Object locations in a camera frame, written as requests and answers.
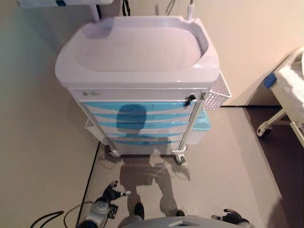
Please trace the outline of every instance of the epoxy floor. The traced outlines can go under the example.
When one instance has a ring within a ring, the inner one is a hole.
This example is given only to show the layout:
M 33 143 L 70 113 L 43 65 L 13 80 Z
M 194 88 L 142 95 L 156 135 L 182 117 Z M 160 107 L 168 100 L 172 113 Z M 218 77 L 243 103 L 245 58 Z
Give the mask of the epoxy floor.
M 85 200 L 96 200 L 115 180 L 119 190 L 132 191 L 114 202 L 119 210 L 107 224 L 113 228 L 138 201 L 146 219 L 172 216 L 177 209 L 210 218 L 231 208 L 259 228 L 302 227 L 303 204 L 296 202 L 303 202 L 303 148 L 288 126 L 275 128 L 263 140 L 255 134 L 276 111 L 209 111 L 212 128 L 198 145 L 188 147 L 183 166 L 157 154 L 115 159 L 101 147 Z M 89 209 L 84 205 L 81 219 Z

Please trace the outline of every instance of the white wall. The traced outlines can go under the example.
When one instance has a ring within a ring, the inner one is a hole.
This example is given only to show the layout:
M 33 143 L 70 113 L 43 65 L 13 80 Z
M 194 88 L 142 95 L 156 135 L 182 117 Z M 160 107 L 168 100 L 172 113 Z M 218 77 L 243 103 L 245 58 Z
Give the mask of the white wall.
M 129 0 L 132 15 L 164 15 L 169 0 Z M 171 15 L 185 15 L 176 0 Z M 270 91 L 255 93 L 263 78 L 290 51 L 304 45 L 303 0 L 195 0 L 199 17 L 220 59 L 233 97 L 227 105 L 275 105 Z
M 42 215 L 74 207 L 84 194 L 97 142 L 57 81 L 54 64 L 90 13 L 86 7 L 75 8 L 79 15 L 68 11 L 23 11 L 13 0 L 1 2 L 1 227 L 29 227 Z M 69 216 L 69 227 L 76 215 Z M 63 227 L 62 218 L 47 227 Z

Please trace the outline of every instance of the wire basket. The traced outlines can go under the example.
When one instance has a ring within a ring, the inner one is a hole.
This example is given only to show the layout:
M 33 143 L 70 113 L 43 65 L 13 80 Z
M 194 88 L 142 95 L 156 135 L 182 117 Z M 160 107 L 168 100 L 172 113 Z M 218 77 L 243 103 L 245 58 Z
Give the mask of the wire basket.
M 230 97 L 230 90 L 222 75 L 222 72 L 220 72 L 219 77 L 210 89 L 203 106 L 207 109 L 219 108 Z

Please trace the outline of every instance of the caster wheel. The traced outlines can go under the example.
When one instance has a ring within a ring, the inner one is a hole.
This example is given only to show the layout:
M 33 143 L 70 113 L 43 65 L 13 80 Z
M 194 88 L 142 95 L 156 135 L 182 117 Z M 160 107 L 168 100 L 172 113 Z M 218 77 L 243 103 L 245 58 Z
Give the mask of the caster wheel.
M 175 161 L 178 165 L 182 165 L 186 162 L 185 156 L 183 154 L 175 155 Z
M 104 146 L 104 151 L 114 158 L 120 158 L 121 155 L 117 151 L 112 151 L 109 145 Z
M 262 123 L 257 131 L 256 134 L 259 138 L 265 138 L 272 132 L 272 127 L 270 127 L 266 122 Z

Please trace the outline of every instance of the white sheet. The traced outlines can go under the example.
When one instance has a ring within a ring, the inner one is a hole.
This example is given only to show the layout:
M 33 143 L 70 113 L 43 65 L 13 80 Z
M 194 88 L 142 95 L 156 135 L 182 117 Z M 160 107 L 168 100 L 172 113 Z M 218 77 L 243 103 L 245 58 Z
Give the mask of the white sheet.
M 286 92 L 297 111 L 304 115 L 304 55 L 296 58 L 291 66 L 279 69 L 275 76 L 277 83 Z

